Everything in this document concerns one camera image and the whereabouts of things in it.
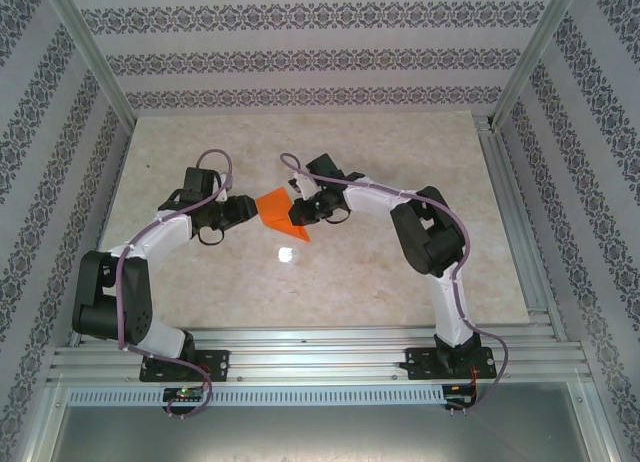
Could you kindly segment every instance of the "metal bracket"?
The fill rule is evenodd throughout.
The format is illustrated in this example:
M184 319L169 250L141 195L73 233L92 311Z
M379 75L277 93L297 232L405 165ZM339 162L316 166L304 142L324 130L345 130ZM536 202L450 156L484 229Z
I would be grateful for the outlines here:
M196 350L194 365L206 366L211 382L226 382L229 372L228 350ZM140 382L202 382L203 377L199 372L190 370L183 377L176 376L162 370L162 364L151 361L148 357L142 359L140 367Z
M464 364L452 372L438 358L437 347L412 347L404 351L405 360L400 364L407 371L409 380L470 379L475 367L478 379L495 379L496 365L489 347L481 347Z

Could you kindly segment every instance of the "purple cable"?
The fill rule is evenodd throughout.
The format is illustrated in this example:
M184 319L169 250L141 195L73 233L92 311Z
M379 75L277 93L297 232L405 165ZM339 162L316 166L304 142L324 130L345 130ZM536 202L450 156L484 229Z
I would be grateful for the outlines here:
M289 162L287 159L292 159L294 161L295 165L292 164L291 162ZM462 266L467 262L467 260L469 259L469 255L471 254L471 238L469 237L469 231L465 227L465 225L462 222L462 220L460 220L460 217L458 217L456 215L456 213L453 212L446 205L441 204L440 202L438 202L436 200L432 200L432 199L429 199L427 197L423 197L421 195L417 195L417 194L414 194L414 193L411 193L411 192L405 192L403 190L395 190L395 189L391 189L389 187L385 187L384 185L379 185L379 184L375 184L375 183L358 182L357 180L356 181L347 181L347 180L334 179L332 177L323 177L321 175L312 174L312 173L307 172L306 170L304 170L302 168L302 164L300 163L300 159L298 159L295 155L290 154L288 152L283 152L282 154L280 154L280 161L284 165L286 165L289 169L293 170L294 172L297 172L298 174L304 175L305 177L308 177L310 179L320 180L322 182L332 182L332 183L337 183L337 184L350 185L350 186L353 186L353 187L365 187L365 188L371 187L371 188L380 190L382 192L385 192L387 194L395 195L395 196L398 196L398 197L407 197L409 199L418 200L420 202L423 202L425 204L429 204L432 207L435 207L437 209L442 210L445 214L447 214L449 217L451 217L453 219L453 221L456 223L456 225L460 229L460 232L462 232L462 236L464 238L464 242L465 242L465 246L466 246L466 250L464 251L462 259L460 259L460 262L458 263L456 268L453 269L453 272L451 273L451 280L453 282L453 295L454 295L454 298L455 298L455 301L456 301L456 309L458 310L458 315L460 315L460 319L462 319L464 324L469 329L471 329L472 331L477 332L480 335L484 335L485 337L489 337L491 339L497 340L500 343L500 345L502 345L502 348L504 349L504 360L502 362L502 367L500 367L500 370L498 371L498 374L496 375L496 378L493 381L493 384L491 384L491 387L489 387L489 389L484 394L484 397L482 397L482 399L480 399L472 407L467 409L468 412L471 412L472 410L475 410L479 405L481 405L493 393L493 391L498 386L498 382L500 382L500 379L502 379L502 376L504 375L504 371L507 369L507 364L509 363L509 348L507 347L507 343L504 341L504 339L502 337L500 337L499 335L491 334L489 332L481 330L481 329L477 328L475 325L473 325L471 322L469 322L467 320L466 314L464 313L464 310L462 310L462 302L460 301L460 293L459 293L459 289L458 289L458 273L462 269ZM458 408L463 408L462 406L459 406L458 404L455 404L455 403L449 402L449 404L451 404L453 406L457 406Z
M162 360L164 362L172 362L174 364L177 365L183 365L185 367L189 367L192 370L195 370L196 372L202 374L202 376L204 377L204 381L208 386L208 391L207 391L207 397L205 399L205 401L199 405L198 407L196 407L195 409L193 409L191 412L189 412L188 414L184 414L184 415L176 415L173 412L171 412L171 405L173 403L173 400L171 400L169 402L169 404L167 405L167 413L169 414L169 417L171 418L180 418L180 419L186 419L188 417L193 417L194 415L196 415L198 412L204 410L204 408L207 406L207 404L209 403L209 401L211 400L211 397L213 395L213 386L211 383L211 378L209 377L209 374L207 374L207 372L205 370L203 370L201 367L198 367L197 365L194 365L190 362L186 362L184 360L180 360L180 359L174 359L171 357L165 357L163 355L156 355L156 354L152 354L150 352L147 352L146 350L141 350L138 349L135 346L127 346L125 340L124 340L124 324L125 324L125 320L124 320L124 304L122 302L122 269L124 268L124 261L127 258L127 254L129 252L131 252L131 250L135 247L135 244L137 244L140 239L142 239L142 237L144 237L146 234L148 234L152 229L156 228L158 225L163 224L164 222L167 222L175 217L178 217L179 215L183 215L186 213L189 213L193 210L199 209L200 207L207 205L209 202L213 202L214 200L216 200L216 198L218 197L218 195L220 195L220 193L225 190L227 187L231 186L232 184L232 170L233 170L233 164L231 163L231 157L229 157L229 154L227 154L224 150L222 149L209 149L205 152L202 153L202 155L200 155L200 157L198 158L198 161L196 162L196 167L200 167L200 163L202 162L202 160L209 154L222 154L224 156L225 159L227 159L227 165L228 165L228 170L227 170L227 176L224 180L224 182L222 183L222 185L218 188L218 190L215 191L215 193L213 195L211 195L210 197L207 197L206 199L190 205L189 207L186 207L184 209L178 210L176 212L171 213L170 215L168 215L167 217L163 217L159 220L154 220L153 222L151 222L149 225L147 225L145 228L143 228L140 232L138 232L130 241L129 243L127 243L127 246L124 248L124 250L122 251L122 254L120 254L120 258L118 259L118 264L116 265L116 312L117 312L117 317L118 317L118 349L119 350L124 350L125 348L127 348L130 352L134 352L136 354L140 354L143 355L145 357L149 357L149 358L153 358L153 359L158 359L158 360Z

